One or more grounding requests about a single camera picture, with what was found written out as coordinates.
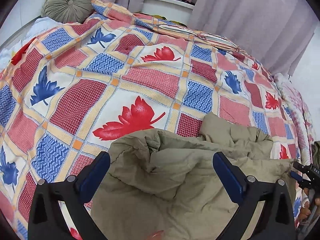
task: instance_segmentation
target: orange square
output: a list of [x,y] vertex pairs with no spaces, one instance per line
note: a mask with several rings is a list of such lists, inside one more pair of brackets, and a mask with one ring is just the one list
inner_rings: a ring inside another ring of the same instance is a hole
[[133,62],[134,62],[134,59],[132,59],[132,58],[129,58],[128,61],[127,61],[127,63],[128,63],[129,65],[131,65]]
[[22,104],[22,96],[19,96],[19,97],[18,97],[17,102],[18,102],[19,104]]
[[45,122],[42,124],[42,127],[43,127],[43,129],[47,130],[48,122],[47,122],[47,121],[45,121]]
[[177,104],[177,103],[174,103],[174,105],[173,105],[173,109],[175,109],[175,110],[179,110],[179,109],[180,109],[180,105],[179,105],[179,104]]
[[114,78],[112,81],[111,81],[111,85],[114,85],[115,87],[119,84],[119,80]]
[[82,142],[80,142],[79,140],[75,140],[72,147],[74,149],[80,150],[81,146],[82,146]]
[[183,71],[182,76],[183,77],[188,77],[189,73],[187,71]]

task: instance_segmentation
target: green fabric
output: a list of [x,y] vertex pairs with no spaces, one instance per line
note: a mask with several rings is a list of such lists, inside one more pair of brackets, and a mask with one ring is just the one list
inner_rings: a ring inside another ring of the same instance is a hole
[[92,11],[91,0],[46,0],[41,16],[61,23],[83,23]]
[[320,167],[320,141],[316,141],[314,145],[311,146],[312,149],[312,159],[313,164],[319,168]]
[[[292,159],[269,159],[273,142],[260,129],[205,116],[200,137],[150,129],[114,141],[111,166],[96,191],[91,217],[108,239],[144,240],[164,230],[163,240],[216,239],[237,209],[212,167],[222,151],[259,181],[282,178],[295,199]],[[259,203],[246,236],[258,221]]]

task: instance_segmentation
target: pillow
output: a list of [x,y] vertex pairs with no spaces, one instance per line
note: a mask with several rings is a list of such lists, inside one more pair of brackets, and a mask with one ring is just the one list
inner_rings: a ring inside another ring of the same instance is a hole
[[61,23],[83,23],[92,11],[91,0],[45,0],[41,16]]

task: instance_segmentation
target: white fabric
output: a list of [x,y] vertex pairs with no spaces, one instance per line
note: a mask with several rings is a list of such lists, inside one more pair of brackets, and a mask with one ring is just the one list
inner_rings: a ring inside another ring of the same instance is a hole
[[25,44],[27,44],[32,38],[35,36],[40,35],[41,33],[46,32],[47,30],[52,29],[53,27],[56,27],[60,25],[61,23],[58,23],[49,17],[40,18],[35,21],[33,26],[30,28],[30,30],[27,32],[26,36],[23,38],[23,40],[18,41],[16,44],[14,44],[11,48],[4,48],[0,53],[0,72],[7,67],[9,64],[11,58],[14,56],[14,54],[17,53],[19,49],[22,48]]

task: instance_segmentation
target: silver bolt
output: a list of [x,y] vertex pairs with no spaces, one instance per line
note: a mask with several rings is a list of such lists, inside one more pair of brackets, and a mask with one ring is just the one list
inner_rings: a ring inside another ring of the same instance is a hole
[[76,176],[73,176],[73,175],[67,177],[67,181],[68,181],[68,182],[74,182],[75,179],[76,179]]
[[255,182],[256,178],[254,176],[250,175],[250,176],[247,177],[247,180],[250,181],[250,182]]
[[45,180],[44,179],[39,179],[39,181],[38,181],[38,184],[39,185],[43,185],[45,183]]
[[283,179],[279,179],[279,180],[278,180],[278,183],[279,183],[281,186],[284,186],[284,184],[285,184],[285,182],[284,182]]

